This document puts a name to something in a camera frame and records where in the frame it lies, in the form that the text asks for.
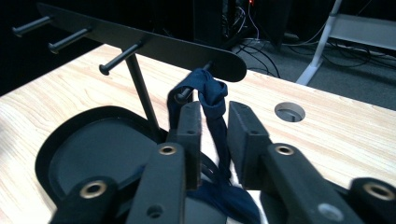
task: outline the light wood tabletop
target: light wood tabletop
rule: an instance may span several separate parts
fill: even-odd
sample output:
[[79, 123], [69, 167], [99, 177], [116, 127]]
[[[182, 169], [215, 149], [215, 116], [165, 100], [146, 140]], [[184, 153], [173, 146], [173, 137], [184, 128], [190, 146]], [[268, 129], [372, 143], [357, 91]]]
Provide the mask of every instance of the light wood tabletop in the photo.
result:
[[[108, 77], [99, 72], [99, 64], [119, 53], [103, 45], [0, 98], [1, 223], [50, 220], [55, 206], [36, 179], [35, 156], [63, 122], [102, 105], [145, 117], [125, 63]], [[138, 60], [159, 124], [167, 130], [167, 93], [189, 71], [142, 56]], [[227, 85], [227, 102], [249, 105], [273, 142], [299, 148], [330, 181], [348, 188], [352, 178], [370, 176], [396, 186], [396, 111], [251, 71]], [[284, 102], [301, 106], [305, 118], [277, 117], [275, 107]], [[206, 128], [202, 141], [205, 153], [214, 157]]]

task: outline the gray floor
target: gray floor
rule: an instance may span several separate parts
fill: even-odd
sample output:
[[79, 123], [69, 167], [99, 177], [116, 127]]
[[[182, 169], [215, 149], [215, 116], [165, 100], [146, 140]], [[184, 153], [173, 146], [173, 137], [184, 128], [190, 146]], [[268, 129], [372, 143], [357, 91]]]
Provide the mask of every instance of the gray floor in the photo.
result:
[[[248, 47], [245, 46], [242, 50], [241, 47], [244, 46], [235, 47], [233, 52], [238, 52], [248, 69], [264, 74], [269, 71], [275, 75], [276, 70], [264, 53], [274, 62], [281, 78], [292, 82], [297, 80], [312, 61], [316, 48], [316, 45], [283, 45], [280, 49], [275, 49], [267, 41], [251, 39], [242, 43]], [[396, 58], [377, 51], [370, 52], [371, 55], [361, 49], [351, 49], [350, 46], [328, 45], [324, 51], [327, 59], [323, 60], [308, 86], [396, 110]]]

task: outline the fabric strap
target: fabric strap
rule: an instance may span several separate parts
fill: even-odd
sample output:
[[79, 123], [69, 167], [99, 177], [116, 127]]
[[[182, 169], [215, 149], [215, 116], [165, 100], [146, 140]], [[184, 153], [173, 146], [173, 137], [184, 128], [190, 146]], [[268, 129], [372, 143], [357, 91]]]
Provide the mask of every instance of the fabric strap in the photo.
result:
[[177, 128], [182, 107], [175, 95], [185, 88], [198, 90], [198, 98], [206, 116], [207, 127], [212, 135], [219, 155], [216, 166], [205, 155], [202, 156], [203, 173], [212, 176], [211, 182], [203, 180], [198, 190], [189, 191], [188, 196], [202, 200], [218, 208], [225, 216], [242, 223], [261, 223], [260, 212], [251, 196], [243, 189], [231, 184], [231, 155], [227, 146], [227, 126], [223, 114], [226, 112], [224, 97], [227, 96], [227, 85], [215, 80], [204, 69], [195, 69], [168, 94], [169, 124]]

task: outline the round hole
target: round hole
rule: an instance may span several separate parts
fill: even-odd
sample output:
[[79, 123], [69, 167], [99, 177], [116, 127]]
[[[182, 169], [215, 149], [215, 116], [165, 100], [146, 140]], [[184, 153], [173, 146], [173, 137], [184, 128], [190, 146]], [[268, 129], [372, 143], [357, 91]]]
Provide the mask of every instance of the round hole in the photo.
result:
[[81, 191], [79, 192], [79, 196], [85, 199], [96, 198], [102, 195], [107, 189], [107, 185], [102, 180], [92, 181], [86, 184]]
[[284, 102], [275, 107], [275, 113], [287, 122], [299, 122], [305, 118], [305, 111], [295, 103]]
[[160, 148], [160, 153], [168, 156], [168, 155], [172, 155], [176, 152], [176, 148], [175, 147], [162, 147]]
[[289, 147], [276, 147], [275, 150], [282, 155], [289, 156], [294, 153], [294, 150]]
[[162, 214], [163, 214], [163, 208], [158, 204], [152, 205], [147, 211], [148, 217], [151, 217], [151, 218], [158, 218]]
[[321, 203], [318, 206], [319, 212], [331, 221], [341, 222], [344, 220], [344, 214], [335, 206], [328, 203]]
[[363, 185], [363, 188], [367, 193], [376, 197], [377, 199], [384, 201], [392, 201], [395, 199], [395, 194], [390, 189], [382, 185], [370, 182]]

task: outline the metal peg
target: metal peg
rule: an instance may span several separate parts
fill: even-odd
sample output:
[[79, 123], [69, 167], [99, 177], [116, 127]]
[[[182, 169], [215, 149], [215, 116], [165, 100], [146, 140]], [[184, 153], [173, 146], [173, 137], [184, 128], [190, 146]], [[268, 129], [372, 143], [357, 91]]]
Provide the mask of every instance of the metal peg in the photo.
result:
[[127, 50], [125, 50], [122, 54], [111, 60], [109, 63], [106, 65], [99, 65], [99, 70], [103, 75], [108, 75], [110, 70], [117, 66], [117, 64], [121, 63], [125, 59], [129, 58], [131, 55], [133, 55], [140, 47], [142, 46], [142, 42], [138, 42], [137, 44], [134, 44]]
[[37, 28], [39, 28], [39, 27], [41, 27], [43, 25], [46, 25], [46, 24], [48, 24], [50, 22], [51, 22], [51, 18], [50, 17], [48, 17], [48, 16], [47, 17], [43, 17], [43, 18], [41, 18], [39, 20], [29, 22], [29, 23], [27, 23], [27, 24], [25, 24], [23, 26], [17, 27], [17, 28], [12, 27], [12, 32], [17, 37], [22, 37], [22, 35], [28, 33], [29, 31], [37, 29]]
[[80, 40], [82, 37], [86, 36], [90, 31], [91, 31], [91, 29], [82, 29], [82, 30], [68, 36], [67, 38], [60, 40], [59, 42], [57, 42], [55, 44], [49, 43], [49, 50], [52, 53], [57, 54], [57, 53], [59, 53], [60, 49], [63, 49], [65, 47], [69, 46], [70, 44], [73, 44], [74, 42]]
[[[209, 62], [204, 66], [204, 70], [209, 70], [210, 67], [213, 65], [213, 62]], [[175, 95], [175, 100], [178, 104], [184, 105], [187, 103], [190, 95], [192, 94], [192, 92], [194, 91], [193, 88], [190, 87], [186, 87], [185, 89], [183, 89], [183, 91], [181, 93], [178, 93]]]

